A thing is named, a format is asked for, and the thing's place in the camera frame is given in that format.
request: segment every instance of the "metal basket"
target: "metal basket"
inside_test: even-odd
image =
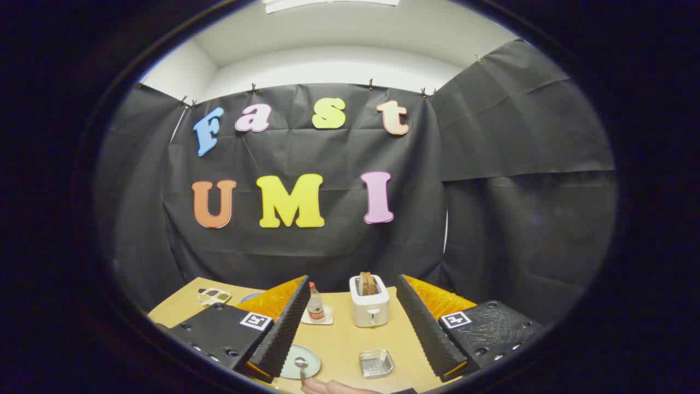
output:
[[[386,376],[393,369],[393,360],[388,351],[366,351],[360,353],[362,376],[367,379]]]

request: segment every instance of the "spoon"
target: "spoon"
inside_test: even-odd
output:
[[[297,357],[294,359],[294,365],[299,368],[299,375],[302,379],[302,387],[306,383],[306,375],[304,375],[304,368],[309,366],[309,363],[303,357]]]

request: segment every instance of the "foam letter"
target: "foam letter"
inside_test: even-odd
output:
[[[264,131],[270,125],[267,122],[270,113],[272,113],[272,108],[267,104],[254,104],[246,107],[243,110],[244,115],[236,121],[236,130],[252,130],[255,133]]]
[[[345,123],[345,101],[339,98],[322,98],[314,105],[316,115],[311,117],[311,122],[316,128],[339,128]]]
[[[386,199],[386,183],[391,175],[384,171],[365,172],[360,176],[367,184],[367,214],[365,223],[387,223],[393,220],[393,213],[389,210],[389,202]]]
[[[197,131],[197,139],[199,140],[198,155],[203,156],[211,148],[216,145],[216,138],[210,133],[218,133],[218,117],[223,115],[223,108],[217,107],[209,115],[205,116],[201,121],[195,124],[193,130]]]
[[[389,134],[404,135],[408,133],[408,125],[402,125],[401,119],[399,118],[399,114],[406,114],[406,108],[399,107],[396,100],[390,100],[377,105],[377,111],[381,112],[384,128]]]
[[[274,216],[277,209],[284,225],[292,225],[294,215],[299,210],[297,226],[321,227],[325,221],[319,210],[319,186],[323,178],[318,174],[303,174],[294,185],[292,194],[287,194],[279,177],[268,175],[258,178],[257,185],[262,189],[262,219],[260,226],[279,227],[279,219]]]
[[[219,181],[216,187],[221,190],[221,209],[218,215],[212,216],[209,214],[211,182],[199,181],[192,184],[192,190],[195,192],[195,219],[197,223],[211,229],[220,229],[231,220],[231,194],[236,187],[236,181]]]

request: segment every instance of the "white toaster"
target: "white toaster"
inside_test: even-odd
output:
[[[389,321],[389,292],[379,276],[372,275],[377,293],[363,296],[358,293],[360,276],[350,278],[350,294],[353,303],[353,321],[358,327],[376,327]]]

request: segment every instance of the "letter i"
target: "letter i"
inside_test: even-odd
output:
[[[393,220],[386,197],[386,183],[391,175],[384,171],[365,172],[360,176],[367,185],[367,214],[365,223],[387,223]]]

